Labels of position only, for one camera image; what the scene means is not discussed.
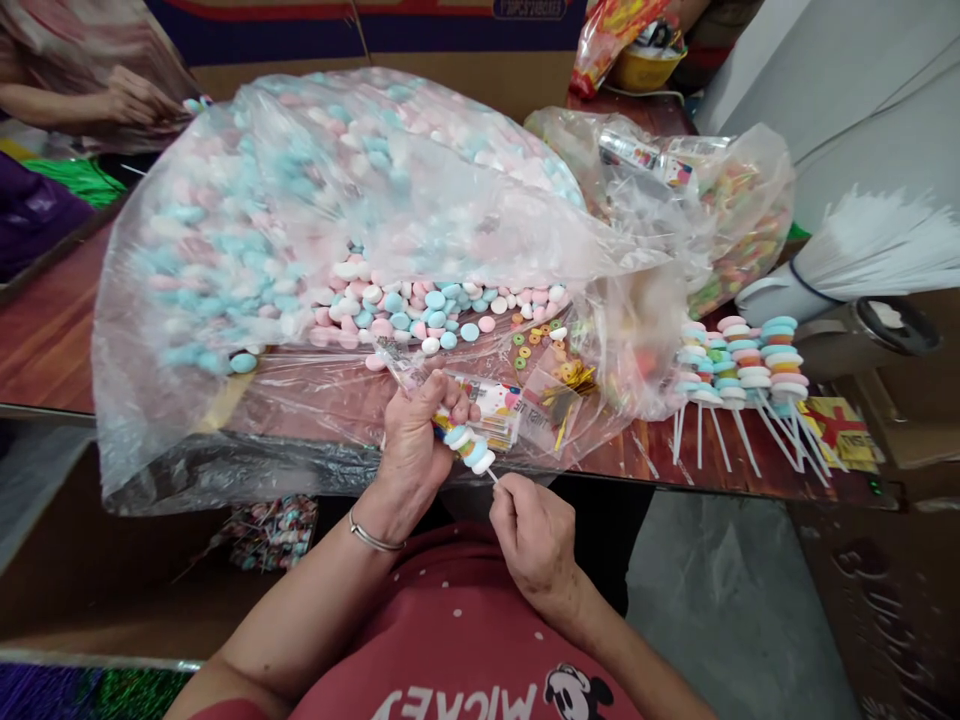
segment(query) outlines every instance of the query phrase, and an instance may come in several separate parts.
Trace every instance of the white wall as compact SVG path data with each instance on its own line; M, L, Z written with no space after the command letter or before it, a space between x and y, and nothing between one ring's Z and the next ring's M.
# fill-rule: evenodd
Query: white wall
M779 7L789 0L767 2ZM794 161L803 158L795 215L808 230L854 184L904 186L915 194L932 189L938 201L960 210L960 69L864 121L960 62L960 2L809 0L785 33L769 25L778 18L789 19L783 12L764 18L761 11L748 28L754 40L747 32L741 37L749 42L747 57L762 57L778 35L783 39L752 77L751 68L728 60L727 79L707 90L710 113L698 117L701 131L737 134L765 122L783 135ZM731 86L739 99L736 92L727 96Z

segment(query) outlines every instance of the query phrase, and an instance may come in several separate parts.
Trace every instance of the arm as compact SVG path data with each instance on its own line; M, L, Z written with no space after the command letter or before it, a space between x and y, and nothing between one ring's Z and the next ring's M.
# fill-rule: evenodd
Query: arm
M716 720L577 566L572 507L511 473L494 488L490 521L520 592L551 627L614 677L646 720Z
M479 409L440 370L413 398L397 393L387 406L380 470L353 511L380 540L406 540L450 473L453 455L430 425L441 402L456 423L479 419ZM341 520L250 611L190 680L167 720L186 720L231 698L253 701L271 720L289 715L337 662L395 560L351 535L348 520Z
M117 125L150 127L184 112L151 83L119 66L102 93L61 95L33 87L16 51L0 56L0 109L27 125L68 135L97 135Z

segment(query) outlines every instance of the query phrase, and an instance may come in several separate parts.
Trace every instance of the silver bracelet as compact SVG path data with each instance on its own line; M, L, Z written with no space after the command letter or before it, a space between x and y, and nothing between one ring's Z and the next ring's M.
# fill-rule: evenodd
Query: silver bracelet
M347 514L347 517L350 519L350 532L363 540L374 550L378 550L380 552L399 552L407 546L406 540L399 545L391 545L390 543L385 543L383 540L377 540L373 535L368 533L354 521L353 508L350 508L350 512Z

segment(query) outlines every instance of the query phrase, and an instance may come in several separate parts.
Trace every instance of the person's right hand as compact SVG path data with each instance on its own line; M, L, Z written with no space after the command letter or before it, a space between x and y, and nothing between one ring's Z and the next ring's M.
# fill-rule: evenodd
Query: person's right hand
M104 101L107 117L118 125L155 127L187 114L156 85L120 65L110 73Z
M490 522L514 582L548 622L577 616L583 572L573 556L575 512L556 493L508 473L493 488Z

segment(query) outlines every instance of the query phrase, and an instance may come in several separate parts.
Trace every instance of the mickey mouse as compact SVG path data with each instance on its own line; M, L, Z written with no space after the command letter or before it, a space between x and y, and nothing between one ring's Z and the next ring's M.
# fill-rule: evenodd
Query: mickey mouse
M543 700L555 703L563 720L604 720L597 705L613 705L613 693L600 678L588 680L573 665L561 663L547 675Z

